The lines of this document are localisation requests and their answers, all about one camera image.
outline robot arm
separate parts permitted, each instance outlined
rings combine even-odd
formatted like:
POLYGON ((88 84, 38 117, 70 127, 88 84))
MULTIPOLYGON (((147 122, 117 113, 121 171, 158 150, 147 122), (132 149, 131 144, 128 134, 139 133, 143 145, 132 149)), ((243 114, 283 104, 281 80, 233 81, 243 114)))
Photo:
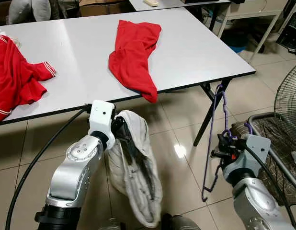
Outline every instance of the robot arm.
POLYGON ((218 149, 212 156, 222 159, 223 176, 233 186, 234 208, 247 230, 294 230, 283 218, 279 205, 261 180, 256 178, 261 166, 245 149, 250 148, 266 161, 270 140, 247 134, 232 145, 218 135, 218 149))
POLYGON ((93 102, 88 135, 67 149, 66 158, 53 174, 46 204, 35 216, 39 230, 77 228, 90 177, 97 170, 103 151, 115 142, 111 132, 114 116, 112 103, 93 102))

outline black cable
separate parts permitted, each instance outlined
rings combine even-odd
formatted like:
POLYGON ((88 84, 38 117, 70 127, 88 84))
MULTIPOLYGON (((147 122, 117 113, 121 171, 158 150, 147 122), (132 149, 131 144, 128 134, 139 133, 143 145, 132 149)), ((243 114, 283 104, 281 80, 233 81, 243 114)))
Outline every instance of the black cable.
POLYGON ((25 182, 25 180, 27 179, 31 169, 34 167, 35 163, 38 161, 38 159, 42 156, 42 154, 45 152, 45 150, 49 147, 49 145, 58 137, 58 135, 74 120, 76 119, 80 114, 82 114, 83 112, 87 111, 87 106, 83 109, 81 109, 79 112, 77 112, 75 115, 73 115, 73 117, 71 119, 68 120, 68 122, 66 122, 60 129, 59 131, 53 135, 53 137, 45 144, 45 146, 40 150, 40 152, 34 157, 34 159, 32 160, 32 162, 30 163, 29 167, 27 168, 27 170, 24 172, 21 180, 19 181, 19 184, 17 186, 17 189, 14 192, 11 204, 10 204, 10 208, 8 211, 8 215, 6 217, 6 223, 5 223, 5 230, 10 230, 10 226, 11 226, 11 219, 12 219, 12 214, 13 214, 13 210, 15 207, 15 203, 17 200, 17 197, 20 193, 21 188, 23 187, 23 183, 25 182))
POLYGON ((266 167, 266 165, 261 161, 261 159, 248 147, 245 146, 245 149, 255 158, 255 160, 260 164, 260 166, 265 170, 265 172, 267 173, 268 177, 271 179, 273 185, 275 186, 278 194, 280 195, 280 198, 282 199, 282 202, 284 203, 284 206, 287 210, 288 216, 290 217, 291 223, 293 225, 293 227, 296 229, 296 222, 295 222, 295 218, 292 214, 292 211, 288 205, 288 202, 286 200, 285 195, 283 194, 283 192, 281 191, 281 189, 279 188, 277 182, 274 180, 270 170, 266 167))

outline black table leg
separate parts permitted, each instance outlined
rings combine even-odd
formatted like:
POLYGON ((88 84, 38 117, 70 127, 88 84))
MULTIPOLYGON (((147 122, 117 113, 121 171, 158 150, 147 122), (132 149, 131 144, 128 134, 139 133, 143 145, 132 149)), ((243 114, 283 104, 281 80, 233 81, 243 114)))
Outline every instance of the black table leg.
POLYGON ((211 20, 210 27, 209 27, 210 31, 213 31, 219 9, 220 9, 219 4, 216 4, 214 7, 214 10, 213 10, 213 16, 212 16, 212 20, 211 20))
MULTIPOLYGON (((219 92, 221 92, 221 91, 224 91, 225 92, 225 90, 227 89, 230 81, 231 81, 231 79, 229 79, 229 80, 223 80, 221 82, 221 84, 222 84, 223 87, 220 88, 220 89, 218 89, 217 94, 219 92)), ((218 104, 219 104, 219 102, 221 100, 221 97, 222 97, 222 95, 217 96, 215 109, 217 108, 217 106, 218 106, 218 104)), ((198 132, 198 134, 196 136, 196 139, 194 141, 194 146, 197 146, 198 145, 198 143, 199 143, 202 135, 205 132, 205 129, 206 129, 207 125, 209 124, 209 122, 210 122, 210 120, 212 118, 212 114, 213 114, 213 101, 212 101, 212 104, 211 104, 211 106, 209 108, 209 111, 207 112, 207 114, 205 116, 205 119, 204 119, 204 121, 203 121, 203 123, 202 123, 202 125, 200 127, 200 130, 199 130, 199 132, 198 132)))

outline metal grill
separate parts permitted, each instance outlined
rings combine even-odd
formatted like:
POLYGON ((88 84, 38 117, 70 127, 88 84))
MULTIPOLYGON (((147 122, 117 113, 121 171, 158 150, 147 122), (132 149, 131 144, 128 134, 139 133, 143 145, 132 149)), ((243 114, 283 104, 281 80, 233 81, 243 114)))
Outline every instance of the metal grill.
POLYGON ((281 120, 279 125, 296 144, 296 66, 278 88, 274 112, 275 116, 281 120))

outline red sweater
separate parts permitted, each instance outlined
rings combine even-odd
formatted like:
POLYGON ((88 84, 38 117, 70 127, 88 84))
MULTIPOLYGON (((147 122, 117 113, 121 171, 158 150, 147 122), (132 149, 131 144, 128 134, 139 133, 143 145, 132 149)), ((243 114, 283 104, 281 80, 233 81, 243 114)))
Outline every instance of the red sweater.
POLYGON ((47 62, 30 64, 14 42, 0 35, 0 121, 19 104, 31 104, 47 91, 37 81, 55 76, 47 62))
POLYGON ((157 101, 157 88, 148 72, 148 57, 156 48, 161 32, 157 24, 119 21, 115 51, 109 69, 125 87, 141 92, 150 102, 157 101))

